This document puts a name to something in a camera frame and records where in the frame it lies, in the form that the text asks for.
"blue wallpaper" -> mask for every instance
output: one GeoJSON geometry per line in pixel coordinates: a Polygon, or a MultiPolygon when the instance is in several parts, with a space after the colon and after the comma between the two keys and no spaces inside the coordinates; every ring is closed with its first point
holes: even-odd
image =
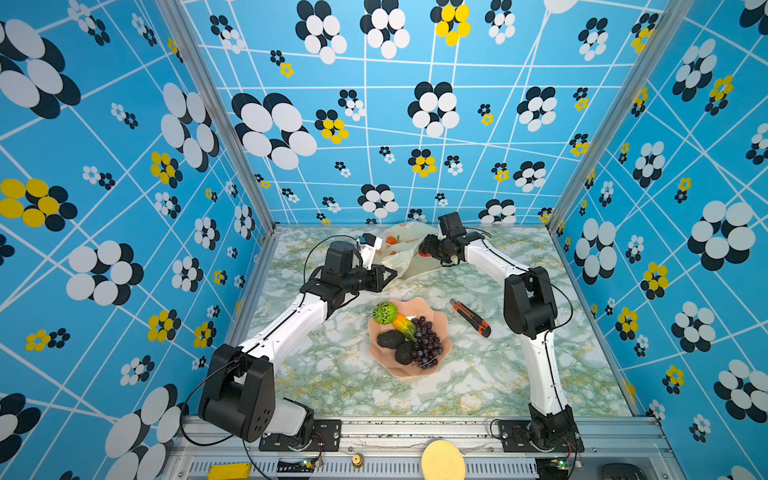
{"type": "Polygon", "coordinates": [[[153,2],[5,2],[0,92],[0,478],[155,478],[264,232],[153,2]]]}
{"type": "Polygon", "coordinates": [[[545,223],[665,5],[182,2],[272,215],[304,224],[545,223]]]}
{"type": "Polygon", "coordinates": [[[688,478],[768,472],[766,13],[695,2],[556,230],[688,478]]]}

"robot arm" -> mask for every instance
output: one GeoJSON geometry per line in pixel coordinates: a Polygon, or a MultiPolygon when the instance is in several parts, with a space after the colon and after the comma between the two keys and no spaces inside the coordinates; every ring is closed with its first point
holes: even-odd
{"type": "Polygon", "coordinates": [[[547,270],[510,259],[480,233],[468,232],[458,214],[444,215],[439,223],[442,235],[426,237],[419,252],[444,265],[471,263],[504,287],[504,318],[521,335],[531,382],[531,440],[540,449],[554,447],[578,430],[554,360],[553,336],[548,335],[556,328],[558,308],[547,270]]]}

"green marble tabletop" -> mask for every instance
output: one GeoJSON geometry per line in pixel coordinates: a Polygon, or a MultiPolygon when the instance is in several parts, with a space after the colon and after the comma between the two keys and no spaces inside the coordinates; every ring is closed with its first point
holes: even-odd
{"type": "MultiPolygon", "coordinates": [[[[251,322],[255,335],[298,294],[304,260],[329,235],[381,233],[384,228],[291,227],[279,235],[274,260],[251,322]]],[[[574,299],[574,318],[554,332],[563,389],[576,416],[630,416],[586,313],[544,228],[491,228],[490,242],[515,260],[543,266],[554,285],[574,299]]],[[[310,257],[307,272],[322,264],[331,240],[310,257]]],[[[558,324],[570,312],[555,292],[558,324]]],[[[381,293],[363,292],[314,329],[276,371],[278,398],[315,409],[316,415],[486,415],[528,416],[528,371],[518,336],[504,321],[502,288],[474,266],[463,263],[407,280],[396,279],[381,293]],[[372,308],[390,298],[424,298],[449,318],[453,350],[430,376],[398,379],[369,355],[372,308]],[[451,308],[456,298],[492,328],[480,336],[451,308]]]]}

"plastic bag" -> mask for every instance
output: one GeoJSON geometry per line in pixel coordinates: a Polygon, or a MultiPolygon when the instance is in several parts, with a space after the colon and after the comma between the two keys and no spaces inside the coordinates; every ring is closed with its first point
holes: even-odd
{"type": "Polygon", "coordinates": [[[380,236],[384,240],[381,250],[376,251],[374,263],[381,263],[397,270],[397,277],[413,276],[424,271],[440,267],[440,262],[432,258],[419,258],[419,272],[405,275],[414,261],[414,255],[419,253],[419,245],[429,234],[438,235],[436,228],[421,222],[398,223],[390,227],[380,236]]]}

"pink scalloped bowl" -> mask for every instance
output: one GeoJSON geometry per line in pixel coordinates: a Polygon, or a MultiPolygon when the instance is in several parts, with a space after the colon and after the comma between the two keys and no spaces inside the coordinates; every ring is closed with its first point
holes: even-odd
{"type": "Polygon", "coordinates": [[[453,348],[453,342],[448,336],[448,317],[442,312],[436,312],[429,308],[427,302],[421,298],[416,297],[407,302],[401,302],[399,300],[387,300],[397,307],[397,311],[404,316],[424,316],[428,322],[432,322],[432,331],[437,334],[442,344],[442,354],[437,356],[437,366],[431,369],[422,370],[416,364],[401,365],[395,360],[395,350],[386,349],[379,346],[376,339],[379,338],[379,334],[394,330],[392,325],[382,325],[376,322],[373,318],[368,321],[368,331],[371,335],[371,356],[381,363],[382,366],[389,370],[394,376],[399,378],[410,378],[413,376],[427,376],[440,368],[440,363],[448,356],[453,348]]]}

